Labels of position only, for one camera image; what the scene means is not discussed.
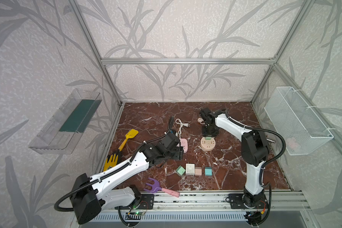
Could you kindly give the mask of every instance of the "wallpaper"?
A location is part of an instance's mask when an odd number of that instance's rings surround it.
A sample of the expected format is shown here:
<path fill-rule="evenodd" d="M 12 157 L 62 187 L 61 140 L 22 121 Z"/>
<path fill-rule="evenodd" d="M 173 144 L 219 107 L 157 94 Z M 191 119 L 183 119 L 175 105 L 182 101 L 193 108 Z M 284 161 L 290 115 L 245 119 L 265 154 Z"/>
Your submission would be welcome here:
<path fill-rule="evenodd" d="M 73 153 L 29 149 L 75 88 L 103 101 Z M 0 227 L 63 227 L 53 204 L 94 172 L 117 110 L 67 1 L 0 0 Z"/>
<path fill-rule="evenodd" d="M 250 101 L 268 65 L 112 65 L 127 101 Z"/>
<path fill-rule="evenodd" d="M 342 134 L 342 1 L 314 4 L 279 63 Z"/>
<path fill-rule="evenodd" d="M 302 2 L 78 0 L 102 58 L 271 58 Z M 118 65 L 108 71 L 125 101 L 246 101 L 266 68 Z"/>
<path fill-rule="evenodd" d="M 342 1 L 316 1 L 279 64 L 342 133 Z M 274 130 L 264 107 L 277 86 L 273 73 L 253 107 Z M 273 145 L 275 152 L 280 144 Z M 342 155 L 332 142 L 308 155 L 285 153 L 280 166 L 294 190 L 302 190 L 321 227 L 342 228 Z"/>

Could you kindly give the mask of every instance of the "transparent plastic container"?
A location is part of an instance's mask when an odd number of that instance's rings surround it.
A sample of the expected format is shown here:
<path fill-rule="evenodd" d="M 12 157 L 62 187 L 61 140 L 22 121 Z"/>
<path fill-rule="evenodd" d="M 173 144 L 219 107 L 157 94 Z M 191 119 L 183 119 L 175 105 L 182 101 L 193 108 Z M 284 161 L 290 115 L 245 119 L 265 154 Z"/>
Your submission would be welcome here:
<path fill-rule="evenodd" d="M 327 126 L 293 87 L 277 87 L 265 106 L 290 155 L 310 154 L 333 139 Z"/>
<path fill-rule="evenodd" d="M 71 154 L 101 101 L 99 92 L 74 89 L 29 148 L 40 154 Z"/>

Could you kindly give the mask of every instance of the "mesh basket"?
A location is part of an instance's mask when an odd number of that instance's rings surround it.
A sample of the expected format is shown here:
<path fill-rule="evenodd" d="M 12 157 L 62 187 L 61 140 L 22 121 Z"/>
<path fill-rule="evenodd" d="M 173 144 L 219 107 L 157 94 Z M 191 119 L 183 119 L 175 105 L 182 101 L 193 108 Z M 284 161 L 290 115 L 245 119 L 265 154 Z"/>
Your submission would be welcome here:
<path fill-rule="evenodd" d="M 333 139 L 327 126 L 293 87 L 276 87 L 265 106 L 290 155 L 310 154 Z"/>

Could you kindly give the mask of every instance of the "dark green panel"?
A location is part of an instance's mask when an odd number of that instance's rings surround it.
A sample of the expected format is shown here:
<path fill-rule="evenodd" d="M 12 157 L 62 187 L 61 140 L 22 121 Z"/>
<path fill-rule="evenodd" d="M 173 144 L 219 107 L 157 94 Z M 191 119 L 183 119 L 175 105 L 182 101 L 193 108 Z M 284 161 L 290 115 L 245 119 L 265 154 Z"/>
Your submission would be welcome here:
<path fill-rule="evenodd" d="M 59 131 L 83 133 L 100 103 L 101 100 L 81 100 Z"/>

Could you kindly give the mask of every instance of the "pink power strip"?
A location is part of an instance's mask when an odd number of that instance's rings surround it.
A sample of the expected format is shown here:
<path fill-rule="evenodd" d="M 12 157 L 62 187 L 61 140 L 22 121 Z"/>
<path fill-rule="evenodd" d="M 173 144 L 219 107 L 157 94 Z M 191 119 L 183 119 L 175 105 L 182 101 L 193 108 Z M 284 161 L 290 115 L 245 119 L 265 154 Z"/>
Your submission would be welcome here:
<path fill-rule="evenodd" d="M 186 139 L 180 139 L 181 146 L 184 147 L 184 153 L 187 152 L 187 140 Z"/>

